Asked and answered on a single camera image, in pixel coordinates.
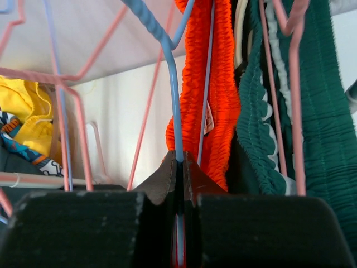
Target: white wall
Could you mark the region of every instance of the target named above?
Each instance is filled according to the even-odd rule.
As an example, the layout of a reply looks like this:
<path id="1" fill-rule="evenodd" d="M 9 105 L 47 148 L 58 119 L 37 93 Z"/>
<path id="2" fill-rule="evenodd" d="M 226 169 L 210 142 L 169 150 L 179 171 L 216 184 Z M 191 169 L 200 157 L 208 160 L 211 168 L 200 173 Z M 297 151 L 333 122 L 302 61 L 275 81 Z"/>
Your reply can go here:
<path id="1" fill-rule="evenodd" d="M 347 89 L 357 79 L 357 35 L 354 34 L 357 11 L 334 16 L 333 24 L 342 84 Z M 184 63 L 184 56 L 176 58 L 180 87 Z M 86 119 L 96 121 L 99 126 L 108 173 L 122 185 L 129 178 L 154 68 L 153 64 L 74 87 L 82 95 Z M 165 130 L 171 115 L 170 81 L 167 64 L 163 62 L 133 186 L 151 175 L 166 154 Z M 97 174 L 99 165 L 92 131 L 89 131 L 89 146 Z M 75 177 L 83 178 L 79 154 L 75 162 Z"/>

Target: white label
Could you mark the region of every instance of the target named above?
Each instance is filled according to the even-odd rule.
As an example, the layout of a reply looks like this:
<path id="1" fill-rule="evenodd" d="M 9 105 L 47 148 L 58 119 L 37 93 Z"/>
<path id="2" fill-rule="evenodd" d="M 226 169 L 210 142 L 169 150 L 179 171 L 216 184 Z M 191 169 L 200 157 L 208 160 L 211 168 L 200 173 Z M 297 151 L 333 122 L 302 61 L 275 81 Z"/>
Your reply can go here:
<path id="1" fill-rule="evenodd" d="M 213 128 L 214 128 L 214 123 L 213 123 L 212 111 L 211 111 L 211 108 L 207 102 L 204 135 L 207 134 L 208 132 L 210 132 Z"/>

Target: blue wire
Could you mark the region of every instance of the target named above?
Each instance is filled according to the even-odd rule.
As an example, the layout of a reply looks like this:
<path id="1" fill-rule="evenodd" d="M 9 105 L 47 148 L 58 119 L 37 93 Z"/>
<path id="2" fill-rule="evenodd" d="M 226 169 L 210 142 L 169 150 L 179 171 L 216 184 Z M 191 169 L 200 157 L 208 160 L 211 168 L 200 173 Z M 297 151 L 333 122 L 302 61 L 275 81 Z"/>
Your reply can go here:
<path id="1" fill-rule="evenodd" d="M 1 216 L 0 215 L 0 222 L 4 223 L 4 224 L 7 224 L 7 218 L 5 218 L 4 216 Z"/>
<path id="2" fill-rule="evenodd" d="M 52 17 L 52 13 L 51 13 L 50 3 L 47 0 L 44 0 L 44 6 L 45 6 L 45 10 L 46 10 L 47 22 L 49 24 L 49 30 L 50 30 L 50 35 L 51 35 L 52 48 L 54 51 L 54 58 L 55 58 L 57 72 L 58 72 L 58 74 L 61 74 L 60 63 L 58 60 L 58 50 L 57 50 L 57 43 L 56 43 L 55 26 L 54 26 L 54 20 Z M 71 164 L 71 151 L 70 151 L 70 146 L 69 146 L 67 112 L 66 112 L 65 94 L 64 94 L 64 91 L 62 88 L 60 88 L 60 98 L 62 101 L 62 113 L 63 113 L 63 120 L 65 123 L 65 138 L 66 138 L 66 148 L 67 148 L 67 161 L 68 161 L 67 166 L 68 166 L 68 177 L 69 177 L 69 189 L 70 189 L 70 191 L 73 191 L 72 164 Z"/>
<path id="3" fill-rule="evenodd" d="M 203 110 L 202 110 L 202 120 L 201 120 L 201 134 L 200 134 L 200 144 L 199 144 L 199 155 L 198 155 L 198 158 L 197 158 L 197 164 L 198 164 L 199 166 L 201 166 L 201 159 L 202 159 L 203 133 L 204 133 L 204 129 L 205 129 L 206 110 L 207 110 L 207 97 L 208 97 L 208 86 L 209 86 L 210 72 L 211 72 L 214 11 L 215 11 L 215 5 L 214 5 L 214 1 L 213 1 L 212 10 L 211 10 L 210 38 L 209 38 L 209 43 L 208 43 L 207 66 L 206 66 L 206 80 L 205 80 L 205 93 L 204 93 L 204 99 L 203 99 Z"/>
<path id="4" fill-rule="evenodd" d="M 0 9 L 0 14 L 9 14 L 13 11 L 13 8 L 14 8 L 13 0 L 7 0 L 6 8 Z"/>
<path id="5" fill-rule="evenodd" d="M 161 44 L 163 54 L 167 61 L 168 72 L 170 74 L 171 99 L 172 99 L 172 114 L 173 114 L 173 130 L 175 134 L 175 149 L 176 160 L 183 162 L 184 147 L 182 144 L 182 127 L 181 127 L 181 113 L 180 113 L 180 95 L 179 83 L 177 81 L 177 69 L 175 60 L 173 58 L 172 50 L 177 48 L 179 42 L 184 34 L 185 27 L 191 15 L 195 0 L 189 0 L 184 15 L 181 19 L 180 25 L 174 35 L 173 41 L 169 35 L 161 27 L 154 15 L 147 8 L 142 0 L 122 0 L 130 10 L 139 18 L 141 23 L 146 27 L 149 33 L 158 40 Z"/>

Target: patterned fabric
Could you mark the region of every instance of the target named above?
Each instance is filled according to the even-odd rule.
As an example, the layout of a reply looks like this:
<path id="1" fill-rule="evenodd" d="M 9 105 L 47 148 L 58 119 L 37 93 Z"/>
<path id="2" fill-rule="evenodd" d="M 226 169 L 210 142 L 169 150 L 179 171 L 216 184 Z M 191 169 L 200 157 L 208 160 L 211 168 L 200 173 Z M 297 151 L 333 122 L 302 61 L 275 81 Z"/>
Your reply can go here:
<path id="1" fill-rule="evenodd" d="M 3 140 L 4 147 L 10 153 L 16 154 L 35 165 L 44 175 L 63 177 L 60 164 L 13 139 L 21 126 L 20 120 L 16 116 L 0 111 L 0 137 Z"/>

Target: white surface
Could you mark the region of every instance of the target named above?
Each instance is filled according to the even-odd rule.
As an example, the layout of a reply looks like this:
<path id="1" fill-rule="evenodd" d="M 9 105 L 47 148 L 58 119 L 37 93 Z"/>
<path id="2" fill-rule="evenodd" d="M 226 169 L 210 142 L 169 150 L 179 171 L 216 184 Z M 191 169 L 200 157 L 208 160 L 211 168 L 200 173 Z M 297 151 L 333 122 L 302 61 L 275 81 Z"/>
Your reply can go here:
<path id="1" fill-rule="evenodd" d="M 333 23 L 341 79 L 346 89 L 357 79 L 357 35 L 354 34 L 357 11 L 335 16 Z M 184 56 L 176 58 L 180 86 L 184 62 Z M 123 186 L 126 186 L 129 178 L 154 67 L 149 65 L 74 87 L 83 96 L 86 120 L 98 124 L 107 172 Z M 151 175 L 165 156 L 165 130 L 171 115 L 170 81 L 167 64 L 163 62 L 133 186 Z M 95 157 L 97 153 L 93 133 L 89 136 L 92 168 L 94 174 L 98 174 L 100 169 Z M 74 176 L 83 178 L 78 145 L 76 152 Z"/>
<path id="2" fill-rule="evenodd" d="M 52 73 L 49 30 L 42 0 L 25 0 L 24 25 L 15 27 L 0 60 L 0 66 Z M 165 26 L 171 0 L 145 0 L 158 22 Z M 50 0 L 56 27 L 62 73 L 75 74 L 84 65 L 99 40 L 123 7 L 120 0 Z M 0 0 L 0 7 L 6 0 Z M 17 12 L 0 16 L 0 35 Z M 174 35 L 182 14 L 175 9 L 170 34 Z M 118 26 L 109 44 L 83 81 L 154 63 L 160 46 L 131 11 Z M 182 41 L 174 55 L 185 53 Z"/>

